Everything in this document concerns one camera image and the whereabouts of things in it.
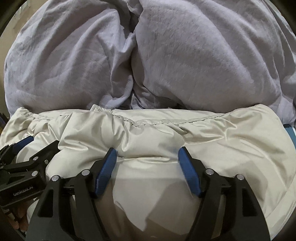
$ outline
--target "screw head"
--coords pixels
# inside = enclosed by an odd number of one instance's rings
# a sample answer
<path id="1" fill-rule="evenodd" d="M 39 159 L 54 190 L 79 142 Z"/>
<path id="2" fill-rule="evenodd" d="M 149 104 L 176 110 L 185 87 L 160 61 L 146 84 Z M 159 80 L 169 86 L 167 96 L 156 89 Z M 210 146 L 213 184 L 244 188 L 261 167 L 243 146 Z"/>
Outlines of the screw head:
<path id="1" fill-rule="evenodd" d="M 214 170 L 213 169 L 210 169 L 210 168 L 208 168 L 208 169 L 206 169 L 206 174 L 208 174 L 208 175 L 213 175 L 214 174 Z"/>
<path id="2" fill-rule="evenodd" d="M 244 176 L 242 174 L 237 174 L 237 179 L 238 180 L 244 180 Z"/>
<path id="3" fill-rule="evenodd" d="M 36 177 L 38 175 L 38 171 L 32 172 L 32 177 Z"/>
<path id="4" fill-rule="evenodd" d="M 88 174 L 90 174 L 90 171 L 89 171 L 88 169 L 85 169 L 85 170 L 83 170 L 83 171 L 81 172 L 81 174 L 82 174 L 83 176 L 87 176 Z"/>
<path id="5" fill-rule="evenodd" d="M 55 182 L 55 181 L 57 181 L 59 179 L 59 176 L 58 175 L 54 175 L 53 177 L 52 177 L 52 180 Z"/>

